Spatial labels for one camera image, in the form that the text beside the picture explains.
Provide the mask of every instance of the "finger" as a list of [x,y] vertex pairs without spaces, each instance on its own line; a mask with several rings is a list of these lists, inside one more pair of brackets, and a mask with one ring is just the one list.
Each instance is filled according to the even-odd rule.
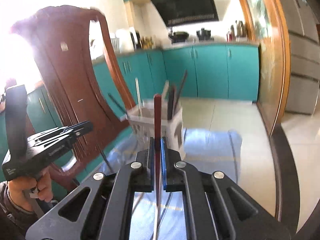
[[41,191],[44,188],[51,188],[51,178],[50,174],[47,172],[45,173],[42,178],[37,182],[37,187]]
[[35,178],[31,177],[18,177],[9,181],[10,188],[14,190],[26,190],[37,186],[37,181]]
[[43,176],[44,174],[46,174],[47,172],[49,172],[49,167],[46,167],[46,168],[44,168],[44,169],[41,171],[42,176]]
[[51,188],[46,187],[45,189],[39,191],[38,196],[40,200],[52,200],[53,194]]

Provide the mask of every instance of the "countertop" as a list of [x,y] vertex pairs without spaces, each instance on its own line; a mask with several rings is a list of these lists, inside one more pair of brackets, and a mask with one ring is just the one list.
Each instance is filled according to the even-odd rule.
[[[248,45],[248,46],[255,46],[258,47],[260,45],[259,42],[252,42],[252,41],[196,41],[196,42],[180,42],[176,44],[169,44],[169,45],[164,45],[163,47],[160,48],[155,48],[155,49],[139,49],[136,51],[128,51],[128,52],[116,52],[117,57],[125,57],[125,56],[130,56],[133,54],[138,54],[138,53],[144,53],[148,51],[154,51],[154,50],[159,50],[159,51],[164,51],[164,50],[169,50],[169,49],[179,49],[179,48],[184,48],[184,47],[191,47],[191,46],[202,46],[202,45]],[[104,55],[101,55],[95,59],[92,60],[92,65],[97,65],[99,63],[105,62]]]
[[191,46],[202,46],[202,45],[248,45],[248,46],[256,46],[258,47],[260,43],[258,42],[251,42],[251,41],[197,41],[197,42],[180,42],[175,44],[169,44],[163,46],[162,50],[168,49],[178,49],[183,47],[191,47]]

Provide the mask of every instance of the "refrigerator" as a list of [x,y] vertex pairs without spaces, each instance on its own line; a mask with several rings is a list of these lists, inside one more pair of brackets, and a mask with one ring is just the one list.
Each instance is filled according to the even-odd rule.
[[306,0],[280,0],[289,29],[291,78],[286,111],[313,114],[319,93],[320,46]]

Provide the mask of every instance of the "range hood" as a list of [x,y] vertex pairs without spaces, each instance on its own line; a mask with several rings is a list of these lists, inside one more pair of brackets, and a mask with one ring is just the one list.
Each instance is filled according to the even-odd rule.
[[151,0],[167,27],[219,21],[213,0]]

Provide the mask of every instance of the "sleeve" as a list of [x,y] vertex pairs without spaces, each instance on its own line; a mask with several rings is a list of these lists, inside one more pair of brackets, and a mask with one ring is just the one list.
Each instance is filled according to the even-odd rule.
[[24,236],[28,228],[37,221],[37,216],[34,212],[28,212],[12,201],[6,181],[0,183],[0,206],[7,218]]

